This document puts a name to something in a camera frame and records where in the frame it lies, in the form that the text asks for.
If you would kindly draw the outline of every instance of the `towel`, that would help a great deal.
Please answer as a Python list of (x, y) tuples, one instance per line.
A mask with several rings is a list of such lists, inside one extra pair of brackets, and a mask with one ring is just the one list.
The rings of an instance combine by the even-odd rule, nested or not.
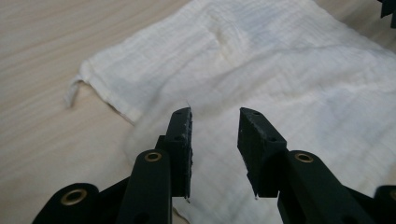
[(276, 199), (256, 200), (248, 182), (239, 108), (373, 195), (396, 181), (395, 71), (395, 54), (312, 0), (195, 0), (83, 62), (66, 102), (83, 81), (131, 121), (131, 162), (190, 106), (191, 202), (175, 198), (177, 211), (190, 223), (282, 223)]

